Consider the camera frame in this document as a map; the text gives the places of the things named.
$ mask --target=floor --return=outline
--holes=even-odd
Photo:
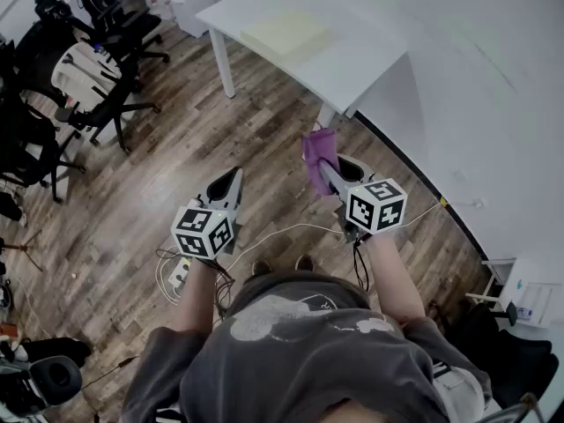
[[[337,228],[331,215],[336,198],[316,195],[301,161],[301,134],[313,126],[319,99],[246,48],[228,42],[237,92],[229,100],[207,35],[195,40],[170,26],[164,38],[171,63],[145,60],[141,66],[146,84],[141,100],[156,101],[163,110],[136,115],[126,132],[131,155],[125,156],[116,140],[102,147],[85,142],[78,162],[87,172],[72,173],[67,203],[54,204],[48,189],[33,187],[25,195],[27,230],[0,221],[6,242],[23,241],[42,229],[33,256],[43,273],[25,256],[7,254],[15,295],[12,319],[28,337],[45,337],[17,277],[48,334],[80,338],[93,347],[83,368],[84,383],[141,353],[151,330],[170,321],[174,306],[155,284],[155,249],[173,244],[170,225],[178,207],[210,174],[235,165],[244,168],[243,228],[235,254],[299,222]],[[46,103],[38,108],[52,111]],[[337,141],[340,152],[393,177],[409,193],[405,221],[436,204],[406,165],[360,122],[343,119]],[[478,253],[441,207],[397,230],[395,237],[425,303],[437,299],[454,315],[464,293],[486,285],[488,274]],[[350,245],[336,234],[299,227],[243,257],[233,269],[238,279],[234,290],[255,258],[287,268],[304,252],[327,273],[356,282]],[[219,261],[227,266],[233,259],[221,256]],[[96,382],[48,417],[93,421],[95,408],[102,421],[116,422],[136,364]]]

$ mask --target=person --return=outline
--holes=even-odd
[[[195,260],[170,328],[148,338],[121,422],[479,419],[487,374],[426,317],[393,238],[366,247],[381,313],[309,256],[276,273],[259,260],[214,331],[216,271]]]
[[[18,221],[18,223],[26,228],[27,216],[24,209],[16,203],[15,192],[2,192],[0,191],[0,214],[6,218]]]

